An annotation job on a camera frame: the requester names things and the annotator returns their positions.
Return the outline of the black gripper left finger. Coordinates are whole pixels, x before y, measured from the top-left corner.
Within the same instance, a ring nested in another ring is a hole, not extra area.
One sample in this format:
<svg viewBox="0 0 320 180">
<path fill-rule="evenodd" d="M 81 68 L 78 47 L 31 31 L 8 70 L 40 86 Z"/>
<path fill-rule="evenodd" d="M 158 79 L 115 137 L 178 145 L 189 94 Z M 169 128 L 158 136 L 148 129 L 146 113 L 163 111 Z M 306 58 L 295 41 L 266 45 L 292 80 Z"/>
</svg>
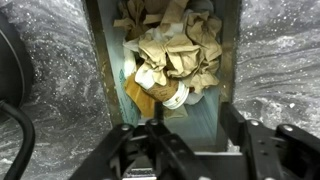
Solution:
<svg viewBox="0 0 320 180">
<path fill-rule="evenodd" d="M 210 180 L 210 172 L 158 117 L 134 127 L 114 127 L 69 180 L 121 180 L 141 157 L 146 157 L 157 180 Z"/>
</svg>

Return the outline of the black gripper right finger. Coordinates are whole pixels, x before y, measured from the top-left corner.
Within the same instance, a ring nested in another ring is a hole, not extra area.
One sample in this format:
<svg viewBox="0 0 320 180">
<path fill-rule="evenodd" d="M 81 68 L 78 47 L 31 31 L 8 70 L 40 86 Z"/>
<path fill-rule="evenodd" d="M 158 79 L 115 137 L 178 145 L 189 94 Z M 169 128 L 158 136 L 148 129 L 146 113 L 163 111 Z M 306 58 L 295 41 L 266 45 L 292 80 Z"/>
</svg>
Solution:
<svg viewBox="0 0 320 180">
<path fill-rule="evenodd" d="M 252 180 L 320 180 L 320 139 L 291 124 L 275 130 L 246 120 L 229 102 L 220 110 L 221 124 L 248 163 Z"/>
</svg>

